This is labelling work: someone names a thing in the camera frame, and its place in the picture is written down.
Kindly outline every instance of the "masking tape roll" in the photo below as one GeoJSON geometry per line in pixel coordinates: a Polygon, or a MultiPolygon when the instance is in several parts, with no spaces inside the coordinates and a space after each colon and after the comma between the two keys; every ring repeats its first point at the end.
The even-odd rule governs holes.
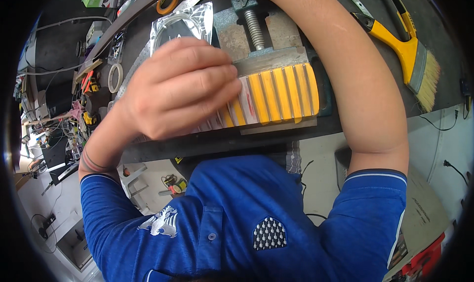
{"type": "Polygon", "coordinates": [[[116,93],[119,91],[120,89],[120,86],[122,85],[122,81],[123,81],[123,68],[122,68],[122,65],[120,64],[114,64],[112,65],[112,67],[110,67],[110,71],[109,71],[109,91],[110,93],[116,93]],[[117,85],[115,87],[112,86],[112,76],[114,75],[114,71],[118,69],[118,81],[117,81],[117,85]]]}
{"type": "Polygon", "coordinates": [[[162,8],[161,6],[164,4],[165,0],[158,0],[158,3],[157,3],[157,13],[161,14],[161,15],[167,15],[169,14],[170,12],[173,11],[173,9],[175,9],[175,7],[178,5],[178,1],[179,0],[172,0],[171,3],[169,4],[169,6],[167,8],[162,8]]]}

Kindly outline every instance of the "black table surface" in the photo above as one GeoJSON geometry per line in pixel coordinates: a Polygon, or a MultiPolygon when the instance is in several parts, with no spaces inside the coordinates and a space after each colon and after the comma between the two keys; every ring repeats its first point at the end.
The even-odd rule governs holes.
{"type": "MultiPolygon", "coordinates": [[[[231,7],[230,0],[203,0],[213,2],[214,13],[231,7]]],[[[338,0],[348,11],[360,12],[351,0],[338,0]]],[[[392,34],[397,36],[395,26],[390,19],[382,0],[360,0],[392,34]]],[[[418,39],[436,57],[441,66],[441,76],[437,84],[437,94],[433,110],[451,107],[463,102],[459,78],[461,77],[461,59],[457,47],[451,40],[443,21],[430,4],[429,0],[402,0],[411,13],[418,30],[418,39]]],[[[159,18],[156,10],[151,7],[138,16],[129,26],[126,34],[122,67],[124,75],[130,70],[138,54],[150,37],[151,22],[159,18]]],[[[387,62],[400,89],[407,117],[421,114],[413,93],[404,85],[401,65],[395,52],[384,43],[372,38],[374,44],[387,62]]],[[[107,81],[110,65],[104,65],[101,82],[107,81]]],[[[166,141],[151,141],[129,145],[123,155],[123,163],[154,161],[174,157],[186,157],[218,153],[235,149],[259,147],[277,143],[286,143],[339,133],[342,131],[337,106],[333,105],[333,113],[328,117],[317,119],[317,126],[291,129],[270,133],[241,135],[239,128],[227,128],[198,134],[176,137],[166,141]]]]}

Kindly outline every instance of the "yellow plastic strip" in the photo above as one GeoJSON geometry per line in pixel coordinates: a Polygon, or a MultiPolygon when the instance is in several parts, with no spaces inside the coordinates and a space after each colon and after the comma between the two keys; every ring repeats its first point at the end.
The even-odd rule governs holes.
{"type": "Polygon", "coordinates": [[[232,101],[232,107],[234,108],[238,124],[246,125],[247,123],[245,122],[244,113],[242,112],[242,108],[240,107],[240,102],[238,101],[238,98],[235,98],[234,101],[232,101]]]}
{"type": "Polygon", "coordinates": [[[298,77],[299,91],[301,92],[301,101],[303,102],[303,113],[304,116],[311,116],[311,102],[310,102],[310,92],[308,91],[308,84],[306,83],[306,78],[304,76],[303,64],[294,65],[294,70],[298,77]]]}
{"type": "Polygon", "coordinates": [[[276,89],[278,90],[278,96],[280,97],[281,114],[284,120],[292,118],[292,110],[290,102],[288,100],[288,93],[286,90],[285,79],[281,69],[272,70],[273,76],[275,77],[276,89]]]}
{"type": "Polygon", "coordinates": [[[306,70],[306,76],[308,77],[311,89],[311,99],[313,103],[313,115],[316,115],[319,112],[319,93],[317,91],[317,82],[316,77],[314,76],[314,71],[311,65],[308,63],[303,65],[306,70]]]}
{"type": "Polygon", "coordinates": [[[258,119],[261,124],[268,123],[270,118],[268,116],[265,96],[262,91],[262,85],[260,84],[260,78],[258,74],[252,74],[249,75],[248,79],[250,83],[250,90],[252,91],[252,95],[254,97],[255,109],[258,114],[258,119]]]}
{"type": "Polygon", "coordinates": [[[264,83],[264,93],[267,96],[268,109],[270,115],[272,116],[273,121],[281,121],[280,110],[279,110],[279,100],[276,98],[275,89],[272,82],[272,75],[270,71],[265,71],[261,73],[262,80],[264,83]]]}
{"type": "Polygon", "coordinates": [[[293,67],[287,66],[284,69],[284,76],[286,77],[286,81],[288,83],[288,89],[290,90],[290,97],[293,105],[293,115],[294,118],[301,118],[301,104],[299,103],[299,93],[298,88],[296,87],[296,79],[293,73],[293,67]]]}
{"type": "Polygon", "coordinates": [[[229,109],[227,109],[227,106],[222,107],[220,109],[220,116],[224,118],[224,127],[233,127],[234,123],[232,122],[232,118],[230,117],[229,109]]]}

